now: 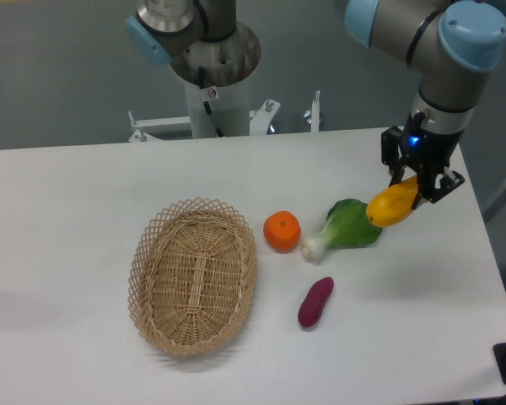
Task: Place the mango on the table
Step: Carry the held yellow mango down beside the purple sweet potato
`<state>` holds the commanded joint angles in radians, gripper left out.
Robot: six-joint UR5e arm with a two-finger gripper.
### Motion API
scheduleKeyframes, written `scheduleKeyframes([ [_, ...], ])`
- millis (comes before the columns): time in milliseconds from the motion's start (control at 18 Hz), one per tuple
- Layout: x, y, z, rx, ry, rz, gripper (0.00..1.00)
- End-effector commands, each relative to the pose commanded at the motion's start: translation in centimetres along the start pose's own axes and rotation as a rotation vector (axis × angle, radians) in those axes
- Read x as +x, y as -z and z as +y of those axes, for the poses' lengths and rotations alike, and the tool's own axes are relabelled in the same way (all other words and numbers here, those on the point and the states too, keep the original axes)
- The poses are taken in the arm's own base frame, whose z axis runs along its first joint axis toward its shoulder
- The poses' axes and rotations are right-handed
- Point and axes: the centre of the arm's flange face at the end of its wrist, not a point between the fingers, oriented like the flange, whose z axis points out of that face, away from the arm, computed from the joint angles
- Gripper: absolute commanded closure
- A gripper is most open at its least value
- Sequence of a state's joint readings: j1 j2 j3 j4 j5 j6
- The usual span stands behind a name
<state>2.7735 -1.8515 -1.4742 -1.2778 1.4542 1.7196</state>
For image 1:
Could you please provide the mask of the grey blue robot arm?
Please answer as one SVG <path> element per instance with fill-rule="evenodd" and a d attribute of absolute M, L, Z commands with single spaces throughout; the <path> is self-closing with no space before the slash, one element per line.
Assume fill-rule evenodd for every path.
<path fill-rule="evenodd" d="M 249 98 L 240 85 L 261 47 L 236 18 L 233 1 L 141 1 L 126 32 L 151 63 L 170 66 L 187 90 L 196 138 L 250 133 Z M 436 203 L 463 183 L 449 159 L 506 42 L 506 18 L 475 1 L 351 1 L 346 32 L 369 49 L 418 71 L 422 80 L 405 126 L 381 136 L 391 181 L 417 176 L 413 207 Z"/>

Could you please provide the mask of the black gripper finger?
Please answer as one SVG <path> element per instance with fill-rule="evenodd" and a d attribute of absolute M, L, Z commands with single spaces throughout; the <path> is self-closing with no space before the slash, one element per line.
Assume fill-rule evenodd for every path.
<path fill-rule="evenodd" d="M 417 172 L 417 194 L 412 210 L 423 203 L 437 203 L 465 183 L 465 177 L 457 171 L 445 168 L 442 173 L 422 167 Z"/>
<path fill-rule="evenodd" d="M 381 133 L 380 139 L 381 161 L 388 167 L 389 186 L 394 186 L 402 181 L 408 166 L 407 136 L 399 127 L 390 127 Z"/>

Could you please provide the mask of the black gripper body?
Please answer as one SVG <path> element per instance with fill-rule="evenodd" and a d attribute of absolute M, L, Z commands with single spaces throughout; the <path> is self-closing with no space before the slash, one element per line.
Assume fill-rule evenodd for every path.
<path fill-rule="evenodd" d="M 449 167 L 449 159 L 460 141 L 463 131 L 439 134 L 423 129 L 424 118 L 409 115 L 399 141 L 403 165 L 418 172 L 420 168 L 427 172 L 441 174 Z"/>

